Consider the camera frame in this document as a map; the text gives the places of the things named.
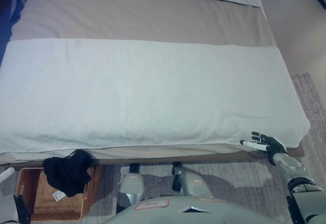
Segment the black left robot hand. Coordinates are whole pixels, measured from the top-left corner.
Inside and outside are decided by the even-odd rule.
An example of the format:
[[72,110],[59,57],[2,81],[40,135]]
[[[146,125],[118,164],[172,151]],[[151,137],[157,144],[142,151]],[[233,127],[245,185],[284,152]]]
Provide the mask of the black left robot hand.
[[0,183],[4,182],[9,177],[11,177],[14,172],[15,172],[15,168],[9,167],[5,171],[3,171],[2,173],[0,173]]

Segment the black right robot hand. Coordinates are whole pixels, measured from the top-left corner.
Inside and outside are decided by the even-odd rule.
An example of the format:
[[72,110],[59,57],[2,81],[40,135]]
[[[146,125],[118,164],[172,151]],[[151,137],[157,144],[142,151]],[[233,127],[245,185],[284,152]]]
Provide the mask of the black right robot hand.
[[276,137],[267,136],[265,134],[253,131],[251,133],[251,141],[240,140],[242,146],[262,151],[268,158],[271,165],[276,166],[273,157],[276,154],[287,154],[287,149],[284,144]]

